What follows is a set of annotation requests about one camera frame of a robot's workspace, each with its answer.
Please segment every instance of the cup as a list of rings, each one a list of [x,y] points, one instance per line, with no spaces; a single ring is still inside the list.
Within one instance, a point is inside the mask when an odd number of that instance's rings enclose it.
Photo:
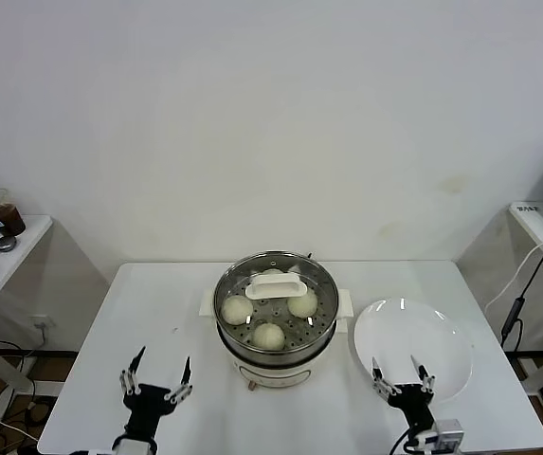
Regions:
[[[18,235],[25,230],[25,222],[10,199],[9,191],[0,188],[0,232]]]

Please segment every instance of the robotic arm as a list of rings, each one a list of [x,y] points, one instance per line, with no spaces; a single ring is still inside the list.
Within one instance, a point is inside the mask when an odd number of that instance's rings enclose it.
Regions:
[[[458,420],[436,421],[429,410],[433,398],[435,376],[428,374],[424,365],[410,356],[421,384],[390,383],[383,377],[376,359],[372,359],[372,386],[392,408],[404,413],[407,424],[407,440],[404,451],[414,455],[444,455],[460,453],[462,442],[461,424]]]
[[[187,358],[180,385],[174,391],[150,384],[139,384],[136,370],[145,352],[143,347],[130,362],[128,370],[119,375],[119,383],[123,390],[123,404],[132,413],[125,432],[113,442],[111,451],[79,451],[71,455],[82,454],[114,454],[114,455],[155,455],[157,443],[155,432],[159,419],[174,412],[185,398],[191,395],[193,386],[189,383],[191,370],[190,359]]]

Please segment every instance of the lid handle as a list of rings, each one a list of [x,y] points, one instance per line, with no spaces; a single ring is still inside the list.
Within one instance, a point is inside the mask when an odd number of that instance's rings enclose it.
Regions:
[[[256,275],[245,289],[245,296],[251,300],[300,297],[306,293],[307,285],[292,272]]]

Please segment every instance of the pot handle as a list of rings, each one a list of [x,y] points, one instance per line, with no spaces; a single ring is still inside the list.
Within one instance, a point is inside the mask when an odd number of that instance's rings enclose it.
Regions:
[[[251,300],[300,297],[306,293],[307,285],[292,272],[256,275],[245,289],[245,296]]]
[[[214,291],[207,289],[199,305],[199,316],[214,318]]]
[[[338,311],[337,319],[352,318],[353,303],[351,302],[351,293],[349,289],[338,289]]]

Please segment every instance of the white plate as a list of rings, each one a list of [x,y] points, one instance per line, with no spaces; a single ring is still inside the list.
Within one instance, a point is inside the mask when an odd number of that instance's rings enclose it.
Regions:
[[[410,356],[436,376],[433,403],[464,389],[473,368],[471,343],[439,311],[410,299],[380,300],[357,318],[355,349],[370,372],[376,358],[383,377],[393,384],[421,382]]]

